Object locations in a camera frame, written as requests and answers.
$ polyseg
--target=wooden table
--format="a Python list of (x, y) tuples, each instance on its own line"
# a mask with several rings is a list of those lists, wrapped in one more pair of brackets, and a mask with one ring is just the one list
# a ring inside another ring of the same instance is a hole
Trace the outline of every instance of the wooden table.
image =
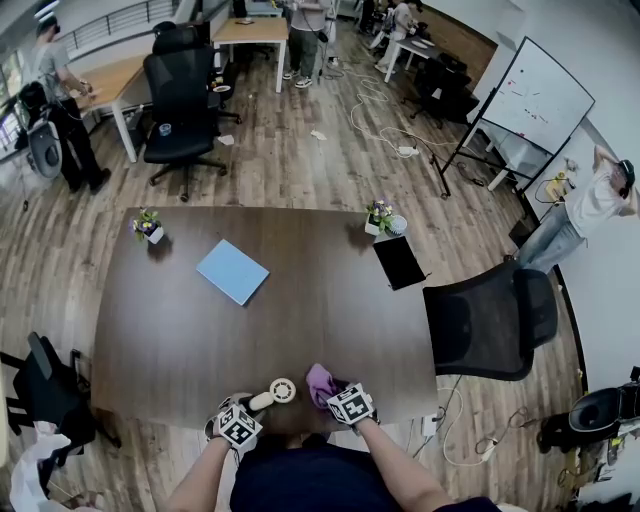
[(77, 98), (81, 109), (111, 107), (120, 138), (131, 162), (136, 162), (137, 154), (127, 130), (120, 100), (129, 85), (142, 73), (145, 57), (146, 55), (138, 55), (82, 73), (82, 78), (93, 86), (96, 94), (91, 96), (90, 101), (83, 97)]
[(280, 44), (278, 53), (278, 75), (276, 92), (282, 90), (282, 73), (284, 71), (284, 54), (289, 39), (287, 22), (284, 18), (256, 18), (251, 25), (239, 25), (238, 18), (228, 19), (213, 36), (213, 47), (219, 50), (223, 44), (229, 45), (229, 58), (233, 62), (233, 45), (244, 43)]
[[(170, 244), (116, 240), (93, 358), (95, 407), (202, 428), (228, 395), (277, 377), (298, 388), (268, 410), (275, 432), (335, 430), (305, 375), (315, 362), (361, 381), (382, 422), (437, 410), (421, 285), (392, 291), (365, 214), (239, 207), (159, 208)], [(242, 307), (196, 271), (226, 239), (270, 271)]]
[(428, 48), (418, 48), (413, 44), (413, 41), (420, 41), (422, 39), (418, 36), (408, 37), (403, 39), (402, 41), (396, 41), (396, 47), (391, 55), (391, 62), (389, 63), (389, 67), (387, 69), (387, 74), (384, 77), (385, 82), (389, 82), (391, 75), (393, 74), (393, 67), (396, 64), (396, 60), (398, 60), (398, 56), (400, 55), (400, 50), (407, 50), (409, 52), (409, 60), (407, 61), (407, 65), (404, 67), (405, 70), (409, 69), (411, 66), (411, 60), (413, 59), (413, 55), (418, 55), (423, 59), (436, 59), (438, 55), (442, 53), (442, 50), (437, 46), (429, 46)]

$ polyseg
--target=potted flower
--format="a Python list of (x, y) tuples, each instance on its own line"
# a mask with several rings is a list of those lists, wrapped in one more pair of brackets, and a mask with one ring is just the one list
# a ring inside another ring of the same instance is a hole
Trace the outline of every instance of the potted flower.
[(131, 231), (138, 240), (146, 239), (152, 244), (157, 244), (164, 235), (164, 229), (158, 220), (158, 212), (150, 213), (143, 207), (140, 207), (138, 218), (131, 219)]
[(365, 232), (370, 235), (379, 235), (384, 233), (386, 229), (391, 228), (393, 220), (393, 207), (385, 203), (384, 200), (373, 201), (367, 205), (367, 222), (364, 225)]

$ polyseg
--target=purple cloth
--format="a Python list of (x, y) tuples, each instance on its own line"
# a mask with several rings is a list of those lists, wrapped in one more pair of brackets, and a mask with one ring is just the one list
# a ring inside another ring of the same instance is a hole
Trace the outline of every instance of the purple cloth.
[(342, 391), (331, 374), (318, 363), (314, 364), (307, 373), (307, 384), (311, 401), (318, 409), (328, 409), (327, 400)]

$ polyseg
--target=railing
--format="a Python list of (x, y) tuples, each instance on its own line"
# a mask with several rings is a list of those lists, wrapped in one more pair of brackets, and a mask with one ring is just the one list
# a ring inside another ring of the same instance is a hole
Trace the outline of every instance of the railing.
[(100, 39), (124, 32), (136, 25), (171, 18), (179, 5), (180, 0), (140, 2), (78, 27), (73, 32), (65, 34), (61, 38), (61, 42), (66, 46), (68, 52), (80, 50)]

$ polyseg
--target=white desk leg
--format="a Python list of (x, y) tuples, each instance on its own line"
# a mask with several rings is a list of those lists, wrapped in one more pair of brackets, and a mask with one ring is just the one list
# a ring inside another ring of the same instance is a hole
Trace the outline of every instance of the white desk leg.
[(127, 123), (125, 122), (124, 116), (122, 115), (122, 110), (120, 109), (119, 100), (115, 100), (114, 102), (111, 103), (111, 110), (113, 111), (113, 117), (116, 120), (118, 131), (120, 132), (120, 138), (122, 139), (124, 148), (127, 150), (129, 161), (131, 163), (136, 163), (136, 161), (138, 160), (138, 155), (136, 155), (136, 150), (133, 147), (133, 142), (131, 141), (131, 137), (129, 137), (129, 131), (127, 130)]
[(509, 174), (509, 171), (505, 171), (504, 169), (500, 171), (498, 175), (493, 178), (493, 181), (489, 183), (489, 186), (487, 187), (489, 191), (493, 192), (493, 190), (498, 186), (498, 184), (505, 178), (507, 174)]
[(282, 73), (284, 71), (284, 53), (287, 49), (287, 42), (280, 42), (280, 54), (278, 55), (278, 76), (276, 77), (276, 92), (282, 90)]
[(400, 54), (400, 45), (397, 44), (396, 42), (396, 47), (393, 49), (393, 55), (391, 55), (391, 62), (389, 63), (389, 69), (387, 69), (387, 75), (384, 77), (385, 83), (389, 83), (389, 79), (393, 74), (393, 67), (396, 65), (396, 60), (398, 60), (399, 54)]
[(473, 136), (476, 134), (476, 132), (478, 131), (479, 127), (480, 127), (480, 123), (477, 123), (475, 128), (473, 130), (471, 130), (471, 133), (469, 134), (469, 136), (462, 143), (463, 147), (466, 148), (469, 145), (469, 142), (471, 142), (471, 139), (473, 139)]
[(222, 61), (220, 60), (220, 43), (213, 43), (213, 49), (216, 51), (213, 56), (213, 67), (220, 69), (222, 66)]

